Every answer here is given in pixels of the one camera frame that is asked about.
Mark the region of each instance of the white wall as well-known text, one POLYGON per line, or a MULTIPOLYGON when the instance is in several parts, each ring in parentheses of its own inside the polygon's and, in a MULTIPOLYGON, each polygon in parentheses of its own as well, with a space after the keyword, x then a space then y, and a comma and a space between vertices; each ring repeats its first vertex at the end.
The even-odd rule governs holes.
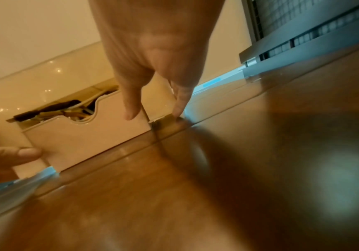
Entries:
POLYGON ((211 35, 200 83, 240 67, 239 53, 251 46, 241 0, 226 0, 211 35))
POLYGON ((99 40, 87 0, 0 0, 0 78, 99 40))

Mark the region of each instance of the brown wooden surface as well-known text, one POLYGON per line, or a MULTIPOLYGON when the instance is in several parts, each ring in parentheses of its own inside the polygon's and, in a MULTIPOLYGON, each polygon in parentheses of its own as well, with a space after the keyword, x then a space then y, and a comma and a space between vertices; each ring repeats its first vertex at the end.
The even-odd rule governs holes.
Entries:
POLYGON ((359 250, 359 48, 234 84, 47 181, 0 250, 359 250))

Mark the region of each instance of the hand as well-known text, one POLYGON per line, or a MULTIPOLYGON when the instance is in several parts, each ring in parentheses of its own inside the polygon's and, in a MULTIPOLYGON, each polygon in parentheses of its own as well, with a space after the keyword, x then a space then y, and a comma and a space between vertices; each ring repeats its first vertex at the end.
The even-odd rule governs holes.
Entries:
POLYGON ((180 116, 203 73, 224 0, 89 2, 122 90, 125 118, 141 110, 141 88, 155 72, 170 81, 177 99, 172 113, 180 116))
POLYGON ((11 167, 37 160, 41 155, 36 148, 0 147, 0 182, 17 178, 11 167))

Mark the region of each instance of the wooden table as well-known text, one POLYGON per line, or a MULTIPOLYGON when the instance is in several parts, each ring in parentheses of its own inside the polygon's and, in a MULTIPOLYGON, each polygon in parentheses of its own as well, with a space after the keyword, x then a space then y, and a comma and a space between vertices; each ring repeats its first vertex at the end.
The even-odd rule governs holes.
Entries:
POLYGON ((0 250, 359 250, 359 45, 187 114, 0 214, 0 250))

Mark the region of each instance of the wooden floor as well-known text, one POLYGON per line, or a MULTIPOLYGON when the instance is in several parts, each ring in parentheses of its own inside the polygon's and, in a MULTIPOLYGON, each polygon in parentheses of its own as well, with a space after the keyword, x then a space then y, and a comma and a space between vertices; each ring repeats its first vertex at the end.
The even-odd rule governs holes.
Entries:
POLYGON ((0 214, 0 251, 359 251, 359 46, 210 89, 187 116, 0 214))

